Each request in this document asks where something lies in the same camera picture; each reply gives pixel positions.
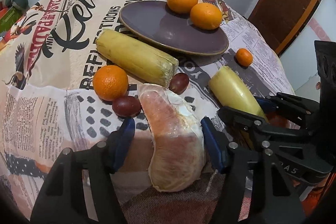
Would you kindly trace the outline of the small mandarin orange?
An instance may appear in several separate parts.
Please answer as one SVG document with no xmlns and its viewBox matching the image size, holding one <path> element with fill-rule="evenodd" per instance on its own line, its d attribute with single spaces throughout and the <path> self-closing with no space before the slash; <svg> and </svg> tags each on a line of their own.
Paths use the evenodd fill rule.
<svg viewBox="0 0 336 224">
<path fill-rule="evenodd" d="M 253 63 L 253 56 L 245 48 L 240 48 L 235 54 L 236 61 L 243 67 L 249 67 Z"/>
</svg>

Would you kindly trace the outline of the peeled pomelo segment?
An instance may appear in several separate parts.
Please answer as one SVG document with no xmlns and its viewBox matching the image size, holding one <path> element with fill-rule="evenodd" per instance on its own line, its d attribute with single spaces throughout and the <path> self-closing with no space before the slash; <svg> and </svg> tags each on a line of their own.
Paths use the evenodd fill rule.
<svg viewBox="0 0 336 224">
<path fill-rule="evenodd" d="M 198 180 L 206 163 L 200 120 L 179 95 L 142 84 L 138 99 L 148 122 L 154 152 L 148 168 L 153 188 L 179 192 Z"/>
</svg>

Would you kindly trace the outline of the dark red grape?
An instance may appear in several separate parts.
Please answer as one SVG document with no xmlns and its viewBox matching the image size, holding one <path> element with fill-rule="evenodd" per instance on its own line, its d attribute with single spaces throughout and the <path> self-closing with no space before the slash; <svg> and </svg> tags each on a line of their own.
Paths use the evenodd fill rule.
<svg viewBox="0 0 336 224">
<path fill-rule="evenodd" d="M 119 117 L 135 117 L 141 112 L 141 104 L 138 98 L 124 96 L 112 103 L 112 109 Z"/>
<path fill-rule="evenodd" d="M 177 73 L 170 81 L 169 89 L 175 94 L 182 94 L 189 85 L 189 77 L 186 73 Z"/>
</svg>

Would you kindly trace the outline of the medium mandarin orange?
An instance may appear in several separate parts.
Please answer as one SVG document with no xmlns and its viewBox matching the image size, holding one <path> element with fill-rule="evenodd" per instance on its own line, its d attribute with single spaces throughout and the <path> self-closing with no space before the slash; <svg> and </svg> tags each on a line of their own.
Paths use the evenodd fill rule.
<svg viewBox="0 0 336 224">
<path fill-rule="evenodd" d="M 128 76 L 116 65 L 101 67 L 93 77 L 93 89 L 97 96 L 104 101 L 114 101 L 126 94 Z"/>
</svg>

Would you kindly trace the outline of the large plain orange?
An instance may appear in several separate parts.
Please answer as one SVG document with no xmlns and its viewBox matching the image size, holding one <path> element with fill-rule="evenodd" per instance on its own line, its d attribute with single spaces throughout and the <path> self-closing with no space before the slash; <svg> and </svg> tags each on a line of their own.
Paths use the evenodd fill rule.
<svg viewBox="0 0 336 224">
<path fill-rule="evenodd" d="M 190 11 L 192 23 L 203 30 L 214 30 L 222 22 L 222 12 L 210 3 L 198 3 Z"/>
</svg>

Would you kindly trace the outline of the printed newspaper tablecloth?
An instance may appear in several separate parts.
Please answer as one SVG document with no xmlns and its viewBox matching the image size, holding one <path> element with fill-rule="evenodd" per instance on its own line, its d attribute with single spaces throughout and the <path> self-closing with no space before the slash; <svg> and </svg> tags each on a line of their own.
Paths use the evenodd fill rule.
<svg viewBox="0 0 336 224">
<path fill-rule="evenodd" d="M 94 73 L 108 64 L 96 50 L 103 30 L 129 34 L 120 10 L 139 1 L 40 0 L 1 38 L 1 194 L 24 220 L 50 167 L 65 147 L 83 150 L 104 140 L 122 120 L 93 91 Z M 291 94 L 281 61 L 259 30 L 223 0 L 222 30 L 229 40 L 220 56 L 176 53 L 179 72 L 190 83 L 182 98 L 198 118 L 208 116 L 219 130 L 218 103 L 208 83 L 222 67 L 230 67 L 259 97 Z M 249 67 L 235 59 L 238 49 L 253 56 Z"/>
</svg>

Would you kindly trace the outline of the purple ceramic plate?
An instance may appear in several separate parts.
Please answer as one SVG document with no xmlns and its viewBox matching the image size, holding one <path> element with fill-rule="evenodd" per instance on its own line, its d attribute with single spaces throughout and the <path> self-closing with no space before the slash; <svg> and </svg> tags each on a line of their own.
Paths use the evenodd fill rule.
<svg viewBox="0 0 336 224">
<path fill-rule="evenodd" d="M 169 9 L 164 1 L 139 1 L 120 10 L 120 20 L 131 32 L 147 42 L 172 51 L 197 56 L 224 53 L 229 40 L 221 28 L 202 30 L 187 15 Z"/>
</svg>

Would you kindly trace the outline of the green storage box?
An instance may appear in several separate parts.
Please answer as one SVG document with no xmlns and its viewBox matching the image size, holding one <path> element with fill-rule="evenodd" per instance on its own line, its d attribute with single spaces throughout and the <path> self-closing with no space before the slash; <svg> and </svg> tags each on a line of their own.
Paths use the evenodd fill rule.
<svg viewBox="0 0 336 224">
<path fill-rule="evenodd" d="M 14 23 L 23 15 L 23 12 L 15 7 L 1 10 L 0 33 L 8 31 Z"/>
</svg>

